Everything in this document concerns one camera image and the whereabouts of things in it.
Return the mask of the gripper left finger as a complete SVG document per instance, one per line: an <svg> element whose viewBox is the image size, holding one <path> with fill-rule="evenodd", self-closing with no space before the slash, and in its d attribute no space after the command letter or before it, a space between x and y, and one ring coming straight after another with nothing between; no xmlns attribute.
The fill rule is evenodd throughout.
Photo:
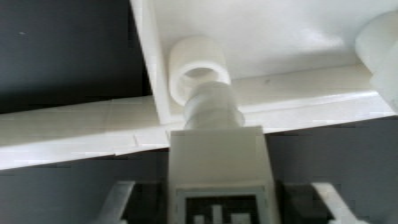
<svg viewBox="0 0 398 224"><path fill-rule="evenodd" d="M134 182L117 181L99 209L99 214L88 224L127 224L122 218Z"/></svg>

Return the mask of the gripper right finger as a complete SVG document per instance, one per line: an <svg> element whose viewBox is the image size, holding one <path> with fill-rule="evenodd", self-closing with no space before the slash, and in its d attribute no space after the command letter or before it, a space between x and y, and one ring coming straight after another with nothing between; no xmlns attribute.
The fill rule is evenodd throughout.
<svg viewBox="0 0 398 224"><path fill-rule="evenodd" d="M332 214L332 220L326 224L369 224L353 215L332 184L325 182L314 182L312 187Z"/></svg>

